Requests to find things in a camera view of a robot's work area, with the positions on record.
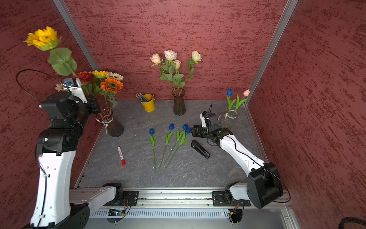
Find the cream gerbera flower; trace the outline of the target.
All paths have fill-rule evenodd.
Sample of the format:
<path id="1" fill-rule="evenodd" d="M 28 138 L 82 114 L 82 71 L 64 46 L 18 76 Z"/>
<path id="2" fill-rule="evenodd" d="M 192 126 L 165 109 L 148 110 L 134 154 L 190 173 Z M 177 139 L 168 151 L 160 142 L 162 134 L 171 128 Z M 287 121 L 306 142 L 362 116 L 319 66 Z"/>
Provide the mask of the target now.
<path id="1" fill-rule="evenodd" d="M 115 80 L 118 80 L 118 81 L 122 81 L 124 79 L 124 77 L 118 73 L 112 73 L 112 72 L 109 72 L 108 75 L 107 75 L 108 78 L 113 78 Z"/>

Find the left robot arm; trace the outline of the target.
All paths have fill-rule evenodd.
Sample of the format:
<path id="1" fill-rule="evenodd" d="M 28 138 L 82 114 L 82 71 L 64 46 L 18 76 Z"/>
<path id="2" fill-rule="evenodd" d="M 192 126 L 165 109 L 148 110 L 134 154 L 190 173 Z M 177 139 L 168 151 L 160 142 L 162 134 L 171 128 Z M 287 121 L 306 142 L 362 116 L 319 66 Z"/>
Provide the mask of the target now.
<path id="1" fill-rule="evenodd" d="M 89 116 L 100 113 L 93 97 L 57 92 L 40 103 L 50 126 L 38 137 L 35 149 L 40 169 L 37 201 L 27 229 L 82 229 L 92 213 L 107 203 L 121 204 L 123 188 L 109 183 L 101 188 L 82 189 L 78 202 L 70 201 L 71 169 L 79 139 Z"/>

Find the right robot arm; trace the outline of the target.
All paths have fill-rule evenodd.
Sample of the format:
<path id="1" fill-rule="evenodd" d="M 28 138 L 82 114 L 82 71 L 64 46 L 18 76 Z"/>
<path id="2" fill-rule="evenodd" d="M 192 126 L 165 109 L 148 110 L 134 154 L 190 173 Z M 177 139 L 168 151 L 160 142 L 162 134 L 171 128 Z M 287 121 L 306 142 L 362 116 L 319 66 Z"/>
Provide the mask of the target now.
<path id="1" fill-rule="evenodd" d="M 229 200 L 248 200 L 256 208 L 262 209 L 283 196 L 282 182 L 274 163 L 266 163 L 252 154 L 232 131 L 221 127 L 216 114 L 204 111 L 200 114 L 200 119 L 201 125 L 194 125 L 191 129 L 192 136 L 217 144 L 247 175 L 246 183 L 239 182 L 226 188 Z"/>

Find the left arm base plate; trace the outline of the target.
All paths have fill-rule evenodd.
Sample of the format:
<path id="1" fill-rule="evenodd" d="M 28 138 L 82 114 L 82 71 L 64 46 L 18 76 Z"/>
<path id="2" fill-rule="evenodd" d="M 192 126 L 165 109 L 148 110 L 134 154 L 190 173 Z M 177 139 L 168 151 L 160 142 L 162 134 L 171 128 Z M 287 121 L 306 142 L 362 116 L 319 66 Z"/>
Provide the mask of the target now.
<path id="1" fill-rule="evenodd" d="M 139 191 L 123 191 L 116 194 L 112 201 L 113 206 L 135 207 L 137 205 Z"/>

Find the large yellow sunflower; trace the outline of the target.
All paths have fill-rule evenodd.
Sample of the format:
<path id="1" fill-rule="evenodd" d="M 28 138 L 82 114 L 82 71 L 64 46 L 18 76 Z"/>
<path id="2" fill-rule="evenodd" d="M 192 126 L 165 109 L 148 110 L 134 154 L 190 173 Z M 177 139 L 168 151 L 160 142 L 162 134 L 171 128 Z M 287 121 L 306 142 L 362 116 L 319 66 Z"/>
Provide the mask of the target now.
<path id="1" fill-rule="evenodd" d="M 89 72 L 93 78 L 94 78 L 94 83 L 97 86 L 100 86 L 101 83 L 108 77 L 109 72 L 107 71 L 91 71 Z"/>

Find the cream rose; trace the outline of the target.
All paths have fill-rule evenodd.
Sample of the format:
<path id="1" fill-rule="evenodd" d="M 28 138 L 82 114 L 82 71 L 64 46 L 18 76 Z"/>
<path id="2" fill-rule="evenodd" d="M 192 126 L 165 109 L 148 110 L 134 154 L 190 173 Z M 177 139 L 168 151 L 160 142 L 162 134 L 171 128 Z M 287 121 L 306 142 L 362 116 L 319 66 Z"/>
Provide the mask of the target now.
<path id="1" fill-rule="evenodd" d="M 175 60 L 173 64 L 176 65 L 175 67 L 175 74 L 173 75 L 173 84 L 178 86 L 178 90 L 180 90 L 183 74 L 181 74 L 181 61 Z"/>
<path id="2" fill-rule="evenodd" d="M 201 61 L 202 61 L 202 55 L 198 51 L 193 51 L 191 59 L 188 60 L 189 74 L 188 74 L 186 80 L 184 81 L 183 87 L 181 88 L 182 91 L 183 91 L 184 86 L 186 85 L 187 81 L 193 76 L 194 66 L 199 64 Z"/>

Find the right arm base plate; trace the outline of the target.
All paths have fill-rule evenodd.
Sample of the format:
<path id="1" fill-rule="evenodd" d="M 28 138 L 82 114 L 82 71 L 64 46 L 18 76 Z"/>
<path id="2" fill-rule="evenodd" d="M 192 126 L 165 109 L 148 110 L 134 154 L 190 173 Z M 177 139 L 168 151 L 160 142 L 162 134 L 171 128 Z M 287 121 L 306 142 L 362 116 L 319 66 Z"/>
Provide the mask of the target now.
<path id="1" fill-rule="evenodd" d="M 214 207 L 250 207 L 251 202 L 248 200 L 236 200 L 229 192 L 213 191 L 212 200 Z"/>

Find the white rose top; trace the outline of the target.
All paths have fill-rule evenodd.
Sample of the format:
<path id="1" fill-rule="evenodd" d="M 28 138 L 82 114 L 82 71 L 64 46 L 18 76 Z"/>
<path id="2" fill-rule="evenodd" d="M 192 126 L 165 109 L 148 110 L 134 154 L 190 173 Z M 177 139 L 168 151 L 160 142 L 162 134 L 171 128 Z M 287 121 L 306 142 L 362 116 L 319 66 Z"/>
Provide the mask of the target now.
<path id="1" fill-rule="evenodd" d="M 174 65 L 173 64 L 173 61 L 175 61 L 176 60 L 176 58 L 177 58 L 177 52 L 175 52 L 175 51 L 172 51 L 172 50 L 166 50 L 166 51 L 164 51 L 164 54 L 165 54 L 165 60 L 166 60 L 166 64 L 167 65 L 169 65 L 169 66 L 171 66 L 171 65 Z M 169 72 L 169 74 L 173 77 L 173 73 L 174 73 L 174 71 L 175 71 L 175 67 L 174 67 L 174 70 L 171 70 L 170 71 L 170 67 L 169 67 L 169 70 L 168 70 L 168 72 Z M 173 78 L 169 78 L 170 79 L 170 81 L 172 82 L 172 85 L 174 86 L 174 84 L 173 84 Z"/>

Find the pink tulip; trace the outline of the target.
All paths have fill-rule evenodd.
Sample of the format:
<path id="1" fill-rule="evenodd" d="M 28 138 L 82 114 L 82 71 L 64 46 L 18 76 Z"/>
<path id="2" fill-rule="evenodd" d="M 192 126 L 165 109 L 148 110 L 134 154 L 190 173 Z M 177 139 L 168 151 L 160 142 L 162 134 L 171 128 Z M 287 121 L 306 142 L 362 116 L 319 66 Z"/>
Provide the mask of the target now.
<path id="1" fill-rule="evenodd" d="M 243 97 L 242 97 L 242 99 L 240 99 L 240 97 L 239 97 L 239 96 L 237 96 L 237 98 L 236 98 L 236 105 L 235 105 L 235 111 L 237 111 L 237 110 L 239 109 L 239 107 L 240 107 L 241 105 L 243 105 L 243 104 L 248 100 L 249 95 L 250 95 L 250 90 L 249 90 L 249 89 L 247 89 L 247 90 L 245 90 L 245 91 L 243 92 Z"/>

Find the white rose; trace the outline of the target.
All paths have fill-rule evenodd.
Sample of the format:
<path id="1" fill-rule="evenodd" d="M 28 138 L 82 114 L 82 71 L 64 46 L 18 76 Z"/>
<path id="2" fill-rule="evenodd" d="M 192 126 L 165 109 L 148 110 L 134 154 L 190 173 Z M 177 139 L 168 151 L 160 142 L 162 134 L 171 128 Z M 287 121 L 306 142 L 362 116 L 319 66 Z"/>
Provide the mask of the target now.
<path id="1" fill-rule="evenodd" d="M 163 63 L 163 59 L 161 59 L 160 55 L 158 53 L 153 54 L 150 57 L 150 60 L 153 63 L 152 67 L 154 67 L 154 66 L 159 67 L 159 71 L 161 73 L 160 79 L 162 81 L 167 81 L 168 84 L 170 85 L 171 89 L 173 90 L 174 89 L 174 86 L 170 83 L 170 79 L 168 77 L 168 75 L 169 75 L 169 73 L 168 73 L 169 67 L 166 64 Z"/>
<path id="2" fill-rule="evenodd" d="M 164 54 L 165 54 L 165 60 L 166 60 L 166 64 L 167 65 L 169 65 L 169 66 L 171 66 L 171 65 L 174 65 L 173 64 L 173 61 L 175 61 L 176 60 L 176 58 L 177 58 L 177 52 L 175 52 L 175 51 L 172 51 L 172 50 L 166 50 L 166 51 L 164 51 Z M 174 73 L 174 71 L 175 71 L 175 67 L 174 67 L 174 70 L 171 70 L 170 71 L 170 67 L 169 67 L 169 70 L 168 70 L 168 72 L 169 72 L 169 74 L 173 77 L 173 73 Z M 172 82 L 172 85 L 174 86 L 174 84 L 173 84 L 173 78 L 169 78 L 170 79 L 170 81 Z"/>

